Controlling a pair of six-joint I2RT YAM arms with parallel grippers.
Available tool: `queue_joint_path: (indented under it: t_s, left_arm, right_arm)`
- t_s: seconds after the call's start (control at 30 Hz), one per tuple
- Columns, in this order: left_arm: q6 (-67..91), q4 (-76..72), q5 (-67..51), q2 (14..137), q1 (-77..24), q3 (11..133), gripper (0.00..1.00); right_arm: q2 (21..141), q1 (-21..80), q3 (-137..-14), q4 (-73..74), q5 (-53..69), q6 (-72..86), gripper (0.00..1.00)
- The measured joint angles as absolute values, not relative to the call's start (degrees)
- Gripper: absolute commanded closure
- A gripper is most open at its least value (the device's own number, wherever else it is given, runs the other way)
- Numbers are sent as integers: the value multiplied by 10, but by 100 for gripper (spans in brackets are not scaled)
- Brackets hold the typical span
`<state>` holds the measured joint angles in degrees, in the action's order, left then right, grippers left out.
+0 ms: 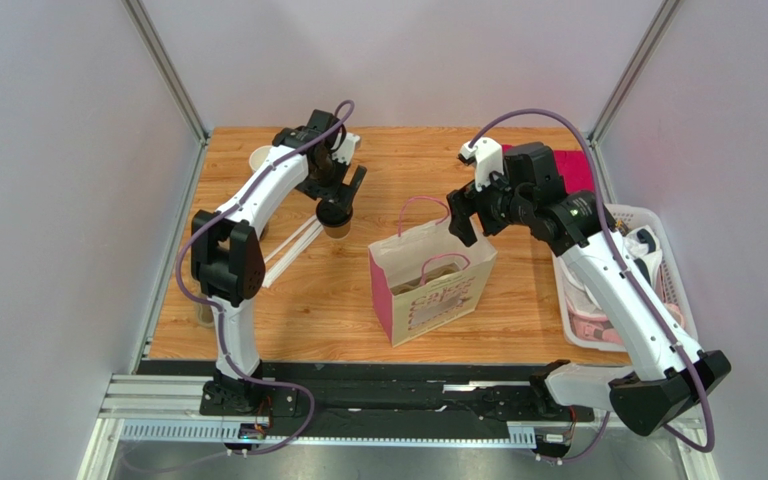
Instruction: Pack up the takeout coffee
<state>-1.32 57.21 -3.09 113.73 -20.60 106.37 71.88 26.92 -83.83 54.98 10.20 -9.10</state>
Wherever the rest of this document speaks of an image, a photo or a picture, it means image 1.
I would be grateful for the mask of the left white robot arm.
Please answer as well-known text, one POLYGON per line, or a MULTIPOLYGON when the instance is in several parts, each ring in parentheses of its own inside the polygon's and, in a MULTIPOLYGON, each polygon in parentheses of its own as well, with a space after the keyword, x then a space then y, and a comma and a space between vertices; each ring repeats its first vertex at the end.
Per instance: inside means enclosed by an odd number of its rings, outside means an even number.
POLYGON ((323 110, 308 122, 284 128, 267 156, 237 194, 215 211, 198 211, 185 246, 201 302, 210 307, 219 358, 203 388, 204 415, 253 415, 267 406, 277 382, 262 378, 255 339, 255 297, 267 273, 260 236, 285 198, 298 191, 316 201, 315 218, 331 237, 341 239, 353 218, 353 202, 366 168, 351 168, 359 144, 345 120, 323 110))

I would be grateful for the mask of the single paper coffee cup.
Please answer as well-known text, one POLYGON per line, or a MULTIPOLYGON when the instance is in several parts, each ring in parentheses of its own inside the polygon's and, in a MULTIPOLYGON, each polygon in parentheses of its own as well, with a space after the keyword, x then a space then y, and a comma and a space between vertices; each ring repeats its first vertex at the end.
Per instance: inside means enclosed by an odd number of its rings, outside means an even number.
POLYGON ((323 232, 331 239, 334 240, 340 240, 348 236, 351 225, 349 223, 345 223, 343 225, 333 226, 333 225, 322 225, 323 232))

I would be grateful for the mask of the beige Cakes paper bag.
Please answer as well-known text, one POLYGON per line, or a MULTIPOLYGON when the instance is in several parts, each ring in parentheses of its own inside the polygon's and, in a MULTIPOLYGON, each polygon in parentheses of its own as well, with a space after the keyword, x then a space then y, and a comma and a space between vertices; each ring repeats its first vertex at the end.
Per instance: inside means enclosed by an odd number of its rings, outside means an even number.
POLYGON ((475 311, 496 262, 497 250, 486 239, 465 247, 448 231, 449 207, 438 220, 407 227, 404 215, 414 196, 402 206, 397 233, 368 246, 373 309, 392 347, 397 347, 475 311), (390 288, 428 270, 456 263, 463 270, 394 296, 390 288))

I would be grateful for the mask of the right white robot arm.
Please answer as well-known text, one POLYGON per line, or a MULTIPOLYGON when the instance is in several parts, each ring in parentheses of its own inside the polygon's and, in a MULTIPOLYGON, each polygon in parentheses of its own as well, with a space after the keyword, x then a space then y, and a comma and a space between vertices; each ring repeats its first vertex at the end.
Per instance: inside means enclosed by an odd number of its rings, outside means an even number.
POLYGON ((483 137, 465 143, 459 159, 473 167, 474 178, 447 196, 450 233, 471 246, 479 234, 527 227, 591 292, 632 362, 553 362, 530 379, 540 398, 612 412, 640 436, 702 406, 730 373, 729 360, 719 350, 703 350, 680 327, 632 265, 623 236, 603 229, 610 215, 595 194, 567 192, 552 149, 540 142, 504 149, 483 137))

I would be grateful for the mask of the black plastic cup lid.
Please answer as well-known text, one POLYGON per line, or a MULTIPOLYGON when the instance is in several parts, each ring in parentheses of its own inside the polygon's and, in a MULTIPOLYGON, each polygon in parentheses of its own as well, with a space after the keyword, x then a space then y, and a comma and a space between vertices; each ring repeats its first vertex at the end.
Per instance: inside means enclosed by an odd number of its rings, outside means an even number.
POLYGON ((316 206, 317 220, 325 228, 340 228, 348 225, 353 218, 353 208, 343 207, 337 203, 322 201, 316 206))

